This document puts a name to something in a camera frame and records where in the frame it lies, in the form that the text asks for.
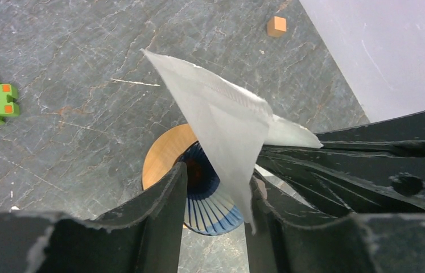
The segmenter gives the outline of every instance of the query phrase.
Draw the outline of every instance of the black object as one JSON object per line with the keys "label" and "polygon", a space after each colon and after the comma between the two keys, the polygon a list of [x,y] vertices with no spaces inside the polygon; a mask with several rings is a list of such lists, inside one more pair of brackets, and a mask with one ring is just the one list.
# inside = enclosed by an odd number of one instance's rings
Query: black object
{"label": "black object", "polygon": [[94,221],[0,213],[0,272],[177,272],[187,193],[184,163]]}
{"label": "black object", "polygon": [[310,206],[254,174],[250,272],[425,272],[425,112],[318,138],[262,149]]}

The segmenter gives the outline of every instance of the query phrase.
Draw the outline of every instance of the white tissue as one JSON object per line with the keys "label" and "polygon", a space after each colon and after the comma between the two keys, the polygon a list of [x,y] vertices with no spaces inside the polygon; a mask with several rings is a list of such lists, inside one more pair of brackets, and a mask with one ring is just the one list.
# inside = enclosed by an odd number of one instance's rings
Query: white tissue
{"label": "white tissue", "polygon": [[320,148],[318,138],[301,125],[274,115],[263,98],[202,67],[142,51],[167,85],[254,234],[249,181],[262,145]]}

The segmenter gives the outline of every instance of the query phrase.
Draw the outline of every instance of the wooden coaster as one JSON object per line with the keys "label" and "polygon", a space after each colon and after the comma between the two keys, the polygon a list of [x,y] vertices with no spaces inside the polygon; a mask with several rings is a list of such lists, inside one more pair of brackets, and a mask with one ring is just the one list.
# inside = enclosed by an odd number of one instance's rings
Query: wooden coaster
{"label": "wooden coaster", "polygon": [[148,189],[174,166],[180,155],[197,142],[188,123],[176,126],[161,135],[150,147],[142,169],[142,187]]}

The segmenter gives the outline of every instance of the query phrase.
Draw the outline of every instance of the hole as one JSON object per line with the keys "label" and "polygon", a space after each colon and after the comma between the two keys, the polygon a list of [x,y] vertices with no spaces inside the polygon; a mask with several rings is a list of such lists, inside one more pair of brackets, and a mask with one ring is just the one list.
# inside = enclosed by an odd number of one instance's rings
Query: hole
{"label": "hole", "polygon": [[393,180],[391,186],[403,196],[413,196],[425,189],[425,183],[419,177],[413,175],[403,175],[390,177]]}

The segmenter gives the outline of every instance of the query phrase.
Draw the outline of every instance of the white wall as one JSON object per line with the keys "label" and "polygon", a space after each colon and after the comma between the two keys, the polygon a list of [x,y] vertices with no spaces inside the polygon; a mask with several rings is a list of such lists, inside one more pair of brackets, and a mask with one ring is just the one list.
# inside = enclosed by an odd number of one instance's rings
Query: white wall
{"label": "white wall", "polygon": [[372,121],[425,110],[425,0],[300,0]]}

